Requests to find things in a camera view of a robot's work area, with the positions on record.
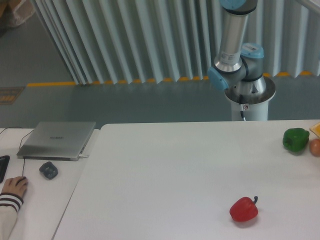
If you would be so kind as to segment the person's right hand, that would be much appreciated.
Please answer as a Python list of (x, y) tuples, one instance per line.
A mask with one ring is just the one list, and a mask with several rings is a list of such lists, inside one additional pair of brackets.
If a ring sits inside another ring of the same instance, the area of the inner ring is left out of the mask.
[(15, 196), (18, 196), (19, 198), (22, 199), (25, 195), (27, 188), (28, 188), (28, 183), (26, 185), (23, 185), (22, 187), (16, 186), (17, 180), (19, 180), (22, 177), (23, 176), (8, 178), (3, 185), (1, 193), (15, 195)]

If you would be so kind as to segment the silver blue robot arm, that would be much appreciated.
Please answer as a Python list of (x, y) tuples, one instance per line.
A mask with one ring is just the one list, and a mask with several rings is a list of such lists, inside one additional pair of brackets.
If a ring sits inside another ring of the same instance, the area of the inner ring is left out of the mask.
[(224, 22), (218, 52), (208, 68), (211, 84), (224, 91), (249, 78), (249, 61), (292, 77), (320, 74), (318, 0), (221, 0)]

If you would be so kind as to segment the striped sleeve forearm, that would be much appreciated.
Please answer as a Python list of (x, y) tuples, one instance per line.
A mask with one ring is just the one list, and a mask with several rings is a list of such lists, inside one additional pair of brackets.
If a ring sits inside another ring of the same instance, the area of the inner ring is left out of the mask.
[(8, 240), (24, 200), (13, 193), (0, 194), (0, 239)]

